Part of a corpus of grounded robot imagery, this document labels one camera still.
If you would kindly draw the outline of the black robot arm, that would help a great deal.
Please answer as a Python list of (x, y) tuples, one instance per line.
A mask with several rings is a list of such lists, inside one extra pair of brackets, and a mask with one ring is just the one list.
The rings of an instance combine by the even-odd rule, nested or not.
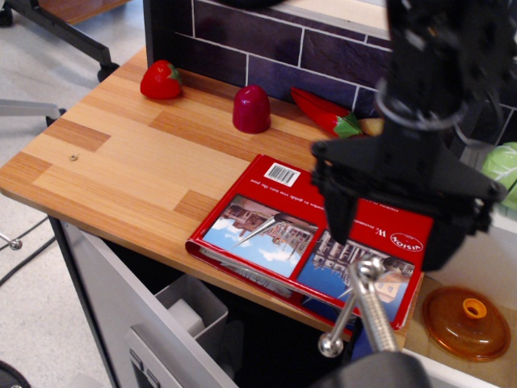
[(498, 104), (513, 74), (516, 8), (506, 1), (390, 1), (392, 56), (376, 105), (382, 134), (321, 141), (313, 183), (325, 199), (333, 238), (350, 234), (359, 199), (428, 216), (422, 263), (441, 269), (464, 239), (490, 227), (506, 189), (464, 165), (444, 135), (476, 100)]

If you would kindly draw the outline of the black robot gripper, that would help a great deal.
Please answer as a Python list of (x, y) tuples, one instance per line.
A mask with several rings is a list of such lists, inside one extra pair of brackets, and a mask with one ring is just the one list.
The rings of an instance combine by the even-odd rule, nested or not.
[(312, 147), (313, 184), (324, 196), (330, 234), (337, 243), (347, 242), (361, 199), (429, 216), (433, 225), (422, 270), (438, 271), (467, 234), (488, 229), (491, 209), (506, 189), (444, 144), (443, 132), (456, 128), (465, 105), (449, 116), (426, 115), (396, 98), (387, 82), (380, 83), (376, 104), (385, 119), (380, 136)]

